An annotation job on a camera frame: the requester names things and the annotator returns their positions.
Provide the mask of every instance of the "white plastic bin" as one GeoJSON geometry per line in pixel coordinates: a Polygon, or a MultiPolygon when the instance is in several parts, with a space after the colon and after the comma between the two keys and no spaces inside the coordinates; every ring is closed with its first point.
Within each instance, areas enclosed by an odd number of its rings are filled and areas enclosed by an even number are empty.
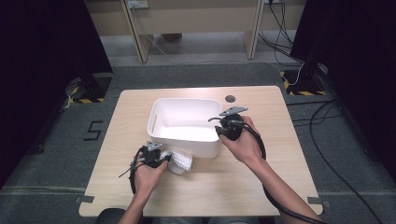
{"type": "Polygon", "coordinates": [[[208,99],[162,98],[157,100],[148,120],[151,140],[162,143],[196,158],[215,158],[219,154],[220,140],[216,122],[221,103],[208,99]]]}

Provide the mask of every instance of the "handheld controller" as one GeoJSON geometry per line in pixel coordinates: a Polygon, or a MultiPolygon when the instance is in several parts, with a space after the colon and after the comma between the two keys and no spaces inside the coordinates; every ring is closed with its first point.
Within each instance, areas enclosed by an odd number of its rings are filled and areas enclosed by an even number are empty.
{"type": "Polygon", "coordinates": [[[242,133],[242,125],[244,123],[244,120],[238,113],[246,110],[248,110],[246,107],[233,106],[219,114],[220,116],[225,116],[223,119],[213,118],[220,120],[221,127],[215,126],[218,136],[220,137],[223,134],[232,141],[238,139],[242,133]]]}
{"type": "Polygon", "coordinates": [[[160,159],[161,150],[159,148],[161,146],[162,146],[162,144],[147,141],[146,146],[142,146],[141,148],[139,148],[139,150],[137,150],[137,153],[134,156],[134,160],[131,162],[131,168],[130,168],[131,173],[129,176],[132,192],[134,194],[136,193],[136,186],[134,185],[134,175],[135,175],[137,168],[139,168],[141,165],[147,165],[152,168],[157,168],[164,161],[171,160],[171,155],[166,155],[165,157],[160,159]]]}

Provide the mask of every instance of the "gray carpet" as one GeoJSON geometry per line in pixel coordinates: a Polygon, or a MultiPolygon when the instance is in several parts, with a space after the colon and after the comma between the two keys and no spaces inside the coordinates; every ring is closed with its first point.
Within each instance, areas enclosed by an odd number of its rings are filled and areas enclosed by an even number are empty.
{"type": "MultiPolygon", "coordinates": [[[[183,87],[277,85],[287,104],[324,101],[332,96],[290,96],[279,71],[267,63],[194,64],[114,67],[112,82],[101,104],[71,104],[59,114],[45,142],[44,153],[27,155],[0,191],[0,223],[93,223],[78,214],[78,197],[84,194],[122,90],[183,87]],[[101,130],[97,141],[87,133],[101,130]]],[[[321,104],[288,105],[293,120],[310,119],[321,104]]],[[[336,103],[318,117],[342,115],[336,103]]],[[[308,120],[295,121],[295,125],[308,120]]],[[[296,126],[320,198],[330,206],[321,215],[328,223],[375,223],[374,217],[332,172],[315,149],[307,125],[296,126]]],[[[327,118],[313,127],[314,136],[330,164],[377,212],[383,223],[396,223],[394,182],[363,149],[345,117],[327,118]]]]}

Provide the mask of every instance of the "black curtain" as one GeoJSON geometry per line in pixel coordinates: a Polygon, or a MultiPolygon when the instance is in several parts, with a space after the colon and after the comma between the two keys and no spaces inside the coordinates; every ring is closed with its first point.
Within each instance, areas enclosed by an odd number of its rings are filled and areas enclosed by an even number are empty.
{"type": "Polygon", "coordinates": [[[83,0],[0,3],[0,188],[37,147],[76,78],[112,69],[83,0]]]}
{"type": "Polygon", "coordinates": [[[394,180],[395,8],[392,0],[308,0],[290,53],[303,60],[316,55],[316,63],[327,65],[328,77],[357,134],[394,180]]]}

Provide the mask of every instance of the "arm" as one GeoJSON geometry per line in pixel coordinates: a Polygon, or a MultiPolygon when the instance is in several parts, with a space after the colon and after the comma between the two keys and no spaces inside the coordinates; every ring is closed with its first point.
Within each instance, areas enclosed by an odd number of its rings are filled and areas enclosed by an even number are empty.
{"type": "MultiPolygon", "coordinates": [[[[251,118],[243,117],[243,119],[245,123],[257,132],[251,118]]],[[[277,202],[296,213],[320,220],[320,217],[315,214],[311,207],[262,158],[259,145],[252,134],[243,130],[241,136],[236,141],[231,141],[224,135],[221,135],[220,139],[230,149],[236,159],[244,163],[260,179],[277,202]]],[[[305,223],[283,213],[280,213],[280,215],[285,223],[305,223]]]]}
{"type": "Polygon", "coordinates": [[[164,161],[156,169],[147,165],[140,166],[135,173],[134,183],[136,194],[132,198],[127,210],[120,220],[120,224],[136,224],[142,216],[143,209],[149,200],[152,191],[157,188],[163,172],[166,170],[168,161],[164,161]]]}

